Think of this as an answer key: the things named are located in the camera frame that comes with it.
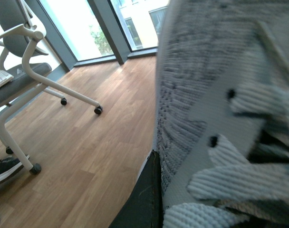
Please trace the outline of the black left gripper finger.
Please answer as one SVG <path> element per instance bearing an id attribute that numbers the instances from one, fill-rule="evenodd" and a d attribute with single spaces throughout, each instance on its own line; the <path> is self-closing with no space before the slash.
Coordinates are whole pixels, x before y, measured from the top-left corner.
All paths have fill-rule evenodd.
<path id="1" fill-rule="evenodd" d="M 161 228 L 163 226 L 161 165 L 158 152 L 152 150 L 131 192 L 111 228 Z"/>

